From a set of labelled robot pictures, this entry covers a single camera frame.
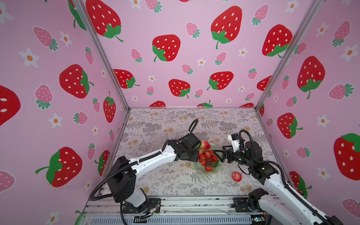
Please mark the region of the fake strawberry bunch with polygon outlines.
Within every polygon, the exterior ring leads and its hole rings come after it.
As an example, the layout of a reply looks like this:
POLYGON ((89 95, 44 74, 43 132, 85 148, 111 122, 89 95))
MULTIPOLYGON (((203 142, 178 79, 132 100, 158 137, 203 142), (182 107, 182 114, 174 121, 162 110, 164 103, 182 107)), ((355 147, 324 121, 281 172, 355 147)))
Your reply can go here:
POLYGON ((199 151, 198 162, 204 167, 205 171, 213 171, 219 164, 218 157, 214 155, 213 150, 203 150, 199 151))

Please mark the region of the red fake peach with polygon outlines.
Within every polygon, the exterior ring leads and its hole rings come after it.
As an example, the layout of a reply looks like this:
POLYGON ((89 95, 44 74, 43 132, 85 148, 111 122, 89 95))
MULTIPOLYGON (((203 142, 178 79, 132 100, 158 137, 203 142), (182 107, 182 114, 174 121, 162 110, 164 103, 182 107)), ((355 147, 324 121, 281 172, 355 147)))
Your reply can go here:
POLYGON ((211 148, 211 145, 208 141, 202 140, 200 148, 203 150, 209 150, 211 148))

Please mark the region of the red yellow fake apple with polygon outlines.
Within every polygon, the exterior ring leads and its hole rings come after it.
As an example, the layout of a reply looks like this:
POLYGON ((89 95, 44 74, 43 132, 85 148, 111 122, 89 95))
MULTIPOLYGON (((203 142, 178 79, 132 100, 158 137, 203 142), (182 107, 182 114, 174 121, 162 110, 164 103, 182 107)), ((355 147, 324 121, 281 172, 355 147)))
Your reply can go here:
POLYGON ((233 172, 232 179, 235 182, 240 182, 242 180, 242 175, 239 172, 233 172))

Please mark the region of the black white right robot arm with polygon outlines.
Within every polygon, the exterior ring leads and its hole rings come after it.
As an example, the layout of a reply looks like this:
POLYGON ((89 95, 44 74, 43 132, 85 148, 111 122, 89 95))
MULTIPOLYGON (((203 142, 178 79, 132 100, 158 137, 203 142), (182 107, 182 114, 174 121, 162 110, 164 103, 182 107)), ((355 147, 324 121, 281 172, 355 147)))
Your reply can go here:
POLYGON ((290 186, 282 168, 263 160, 262 148, 256 142, 233 141, 222 150, 214 150, 221 162, 236 162, 247 166, 249 174, 276 195, 283 203, 275 202, 265 190, 258 188, 248 195, 248 207, 272 215, 284 225, 341 225, 336 216, 327 216, 290 186))

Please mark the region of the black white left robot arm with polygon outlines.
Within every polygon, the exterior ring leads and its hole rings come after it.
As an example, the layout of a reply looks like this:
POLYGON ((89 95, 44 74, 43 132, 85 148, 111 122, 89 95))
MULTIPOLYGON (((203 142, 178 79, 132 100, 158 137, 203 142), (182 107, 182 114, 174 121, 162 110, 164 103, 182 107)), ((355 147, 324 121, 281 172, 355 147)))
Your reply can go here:
POLYGON ((127 159, 118 158, 112 165, 109 175, 115 173, 106 184, 116 203, 129 202, 141 208, 148 201, 146 194, 136 187, 136 181, 146 173, 168 163, 178 160, 197 162, 201 140, 188 133, 185 138, 166 140, 163 147, 147 155, 127 159))

